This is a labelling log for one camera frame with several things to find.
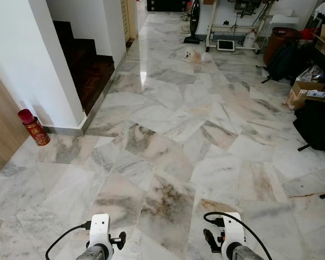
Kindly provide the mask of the red cylindrical canister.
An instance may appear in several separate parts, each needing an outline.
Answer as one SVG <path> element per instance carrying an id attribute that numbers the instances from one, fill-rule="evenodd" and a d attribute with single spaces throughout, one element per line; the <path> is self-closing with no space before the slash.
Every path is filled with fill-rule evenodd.
<path id="1" fill-rule="evenodd" d="M 23 126 L 26 128 L 38 146 L 44 146 L 49 143 L 50 138 L 48 134 L 46 131 L 44 131 L 39 119 L 34 116 L 31 111 L 28 109 L 22 109 L 21 111 L 17 112 L 17 116 L 19 116 Z"/>

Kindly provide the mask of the large black bag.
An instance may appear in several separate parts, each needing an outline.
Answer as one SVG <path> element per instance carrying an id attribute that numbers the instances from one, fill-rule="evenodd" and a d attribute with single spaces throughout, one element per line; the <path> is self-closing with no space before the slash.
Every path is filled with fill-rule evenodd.
<path id="1" fill-rule="evenodd" d="M 306 100 L 304 106 L 295 111 L 295 116 L 293 124 L 307 143 L 298 151 L 306 148 L 325 151 L 325 102 Z"/>

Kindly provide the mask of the light wooden cabinet panel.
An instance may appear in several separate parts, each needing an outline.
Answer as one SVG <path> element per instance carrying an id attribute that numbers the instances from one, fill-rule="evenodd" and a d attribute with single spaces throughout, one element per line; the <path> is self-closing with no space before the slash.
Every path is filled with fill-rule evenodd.
<path id="1" fill-rule="evenodd" d="M 27 140 L 18 111 L 16 101 L 0 80 L 0 171 Z"/>

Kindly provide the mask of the dark wooden staircase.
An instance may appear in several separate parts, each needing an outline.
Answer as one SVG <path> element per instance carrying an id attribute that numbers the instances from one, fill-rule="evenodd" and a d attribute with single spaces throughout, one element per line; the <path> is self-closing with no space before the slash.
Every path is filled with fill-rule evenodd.
<path id="1" fill-rule="evenodd" d="M 53 23 L 79 101 L 89 114 L 115 70 L 113 58 L 96 54 L 95 40 L 75 38 L 69 22 Z"/>

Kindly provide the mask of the small white fluffy dog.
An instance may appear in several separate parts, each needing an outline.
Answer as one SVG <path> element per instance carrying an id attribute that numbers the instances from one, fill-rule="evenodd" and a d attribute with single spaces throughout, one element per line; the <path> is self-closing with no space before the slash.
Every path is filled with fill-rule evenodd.
<path id="1" fill-rule="evenodd" d="M 182 61 L 189 63 L 208 63 L 212 62 L 212 56 L 207 52 L 197 52 L 195 49 L 187 49 Z"/>

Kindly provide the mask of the black backpack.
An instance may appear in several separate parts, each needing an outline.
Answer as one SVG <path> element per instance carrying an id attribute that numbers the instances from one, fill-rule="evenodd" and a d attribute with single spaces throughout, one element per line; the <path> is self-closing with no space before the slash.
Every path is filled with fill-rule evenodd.
<path id="1" fill-rule="evenodd" d="M 299 45 L 299 41 L 289 41 L 276 50 L 271 62 L 263 68 L 268 71 L 269 76 L 261 83 L 269 80 L 289 80 L 294 84 L 297 77 L 305 70 L 312 67 L 311 50 L 314 43 Z"/>

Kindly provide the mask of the white framed tablet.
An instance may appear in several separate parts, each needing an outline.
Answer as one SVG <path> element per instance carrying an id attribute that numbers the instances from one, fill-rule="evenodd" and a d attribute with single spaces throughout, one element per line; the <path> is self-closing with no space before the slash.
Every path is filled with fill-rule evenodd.
<path id="1" fill-rule="evenodd" d="M 232 40 L 217 40 L 217 50 L 235 51 L 236 42 Z"/>

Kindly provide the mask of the white plastic bottle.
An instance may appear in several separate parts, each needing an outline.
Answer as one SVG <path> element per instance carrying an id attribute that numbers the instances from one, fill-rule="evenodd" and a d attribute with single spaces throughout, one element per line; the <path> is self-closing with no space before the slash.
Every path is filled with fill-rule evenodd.
<path id="1" fill-rule="evenodd" d="M 256 30 L 252 29 L 250 32 L 246 34 L 242 47 L 244 47 L 244 49 L 256 50 L 256 45 L 255 45 L 256 40 L 257 40 Z"/>

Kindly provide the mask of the brown round bin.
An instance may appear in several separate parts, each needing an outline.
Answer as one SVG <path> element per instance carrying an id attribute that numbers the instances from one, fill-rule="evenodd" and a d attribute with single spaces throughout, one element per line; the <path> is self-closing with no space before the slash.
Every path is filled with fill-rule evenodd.
<path id="1" fill-rule="evenodd" d="M 294 28 L 274 27 L 268 39 L 268 45 L 264 50 L 264 63 L 266 66 L 271 62 L 277 49 L 284 45 L 286 41 L 299 41 L 301 33 Z"/>

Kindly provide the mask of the white metal rack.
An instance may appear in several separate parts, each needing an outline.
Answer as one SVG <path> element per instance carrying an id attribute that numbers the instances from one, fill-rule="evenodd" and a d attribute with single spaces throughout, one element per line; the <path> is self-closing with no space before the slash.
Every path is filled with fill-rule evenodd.
<path id="1" fill-rule="evenodd" d="M 236 42 L 235 49 L 253 50 L 261 54 L 262 46 L 257 42 L 269 12 L 277 0 L 203 0 L 204 5 L 212 3 L 211 13 L 205 27 L 205 50 L 217 49 L 217 40 Z M 244 49 L 246 34 L 256 30 L 256 50 Z"/>

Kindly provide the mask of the black upright vacuum cleaner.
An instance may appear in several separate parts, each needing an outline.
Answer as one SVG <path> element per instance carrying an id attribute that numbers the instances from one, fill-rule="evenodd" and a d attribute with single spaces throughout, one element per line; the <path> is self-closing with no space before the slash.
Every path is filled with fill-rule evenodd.
<path id="1" fill-rule="evenodd" d="M 183 40 L 183 44 L 199 44 L 200 39 L 196 36 L 200 18 L 200 0 L 193 0 L 190 11 L 190 36 Z"/>

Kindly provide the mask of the light wooden door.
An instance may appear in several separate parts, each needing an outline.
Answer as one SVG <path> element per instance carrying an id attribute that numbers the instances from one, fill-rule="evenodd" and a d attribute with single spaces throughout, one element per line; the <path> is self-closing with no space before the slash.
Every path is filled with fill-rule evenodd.
<path id="1" fill-rule="evenodd" d="M 138 35 L 137 0 L 120 0 L 125 42 L 133 42 Z"/>

